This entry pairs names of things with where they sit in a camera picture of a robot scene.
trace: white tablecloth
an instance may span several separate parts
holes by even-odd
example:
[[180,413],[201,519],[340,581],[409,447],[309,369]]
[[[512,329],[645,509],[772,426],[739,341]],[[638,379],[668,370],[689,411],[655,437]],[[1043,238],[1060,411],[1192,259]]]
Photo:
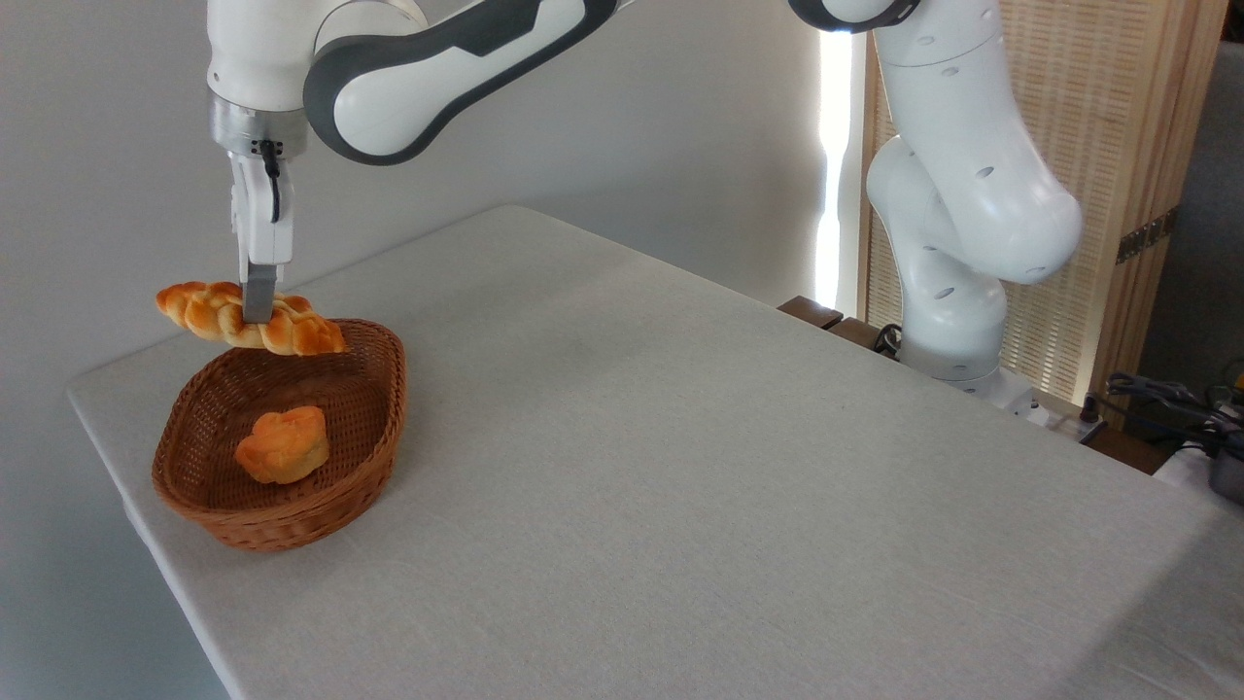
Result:
[[152,491],[220,346],[71,388],[239,699],[1244,696],[1244,520],[774,308],[516,206],[300,291],[409,362],[321,542]]

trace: wicker basket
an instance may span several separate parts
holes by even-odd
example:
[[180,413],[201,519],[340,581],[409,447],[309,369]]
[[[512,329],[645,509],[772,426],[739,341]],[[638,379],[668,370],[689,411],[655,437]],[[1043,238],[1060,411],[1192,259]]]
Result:
[[[234,348],[185,385],[152,465],[169,507],[230,547],[276,552],[332,535],[376,501],[406,421],[406,353],[384,326],[336,322],[347,353]],[[253,480],[234,460],[238,444],[261,415],[306,405],[325,414],[328,463],[285,486]]]

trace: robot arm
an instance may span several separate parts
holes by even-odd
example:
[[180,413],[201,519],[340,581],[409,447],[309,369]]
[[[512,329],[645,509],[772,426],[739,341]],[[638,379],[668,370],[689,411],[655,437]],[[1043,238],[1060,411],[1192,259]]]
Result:
[[289,159],[306,127],[368,164],[417,155],[458,112],[633,0],[480,0],[429,27],[411,0],[209,0],[211,132],[233,163],[244,318],[292,259]]
[[[458,112],[632,1],[479,0],[428,27],[412,0],[209,0],[213,134],[234,164],[245,318],[266,322],[291,257],[287,159],[309,122],[342,155],[404,162]],[[899,359],[995,393],[1006,312],[998,277],[1047,277],[1081,230],[1079,203],[1011,94],[998,0],[787,1],[822,30],[876,31],[899,137],[870,168],[868,195],[903,281]]]

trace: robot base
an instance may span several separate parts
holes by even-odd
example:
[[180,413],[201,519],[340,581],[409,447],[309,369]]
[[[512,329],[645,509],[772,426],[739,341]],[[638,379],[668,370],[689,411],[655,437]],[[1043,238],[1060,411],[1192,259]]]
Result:
[[1050,413],[1033,397],[1033,385],[1010,371],[998,368],[979,379],[945,384],[1036,425],[1044,426],[1050,420]]

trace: pastry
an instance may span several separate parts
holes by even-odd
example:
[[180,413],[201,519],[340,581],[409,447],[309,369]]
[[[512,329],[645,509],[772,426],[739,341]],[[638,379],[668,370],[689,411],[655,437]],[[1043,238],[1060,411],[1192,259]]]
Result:
[[266,323],[243,321],[241,287],[231,281],[174,283],[156,295],[156,305],[173,322],[204,339],[264,347],[277,356],[346,352],[337,323],[316,313],[302,296],[276,293],[272,318]]
[[323,412],[302,407],[264,414],[238,445],[234,459],[260,484],[294,484],[306,477],[328,461]]

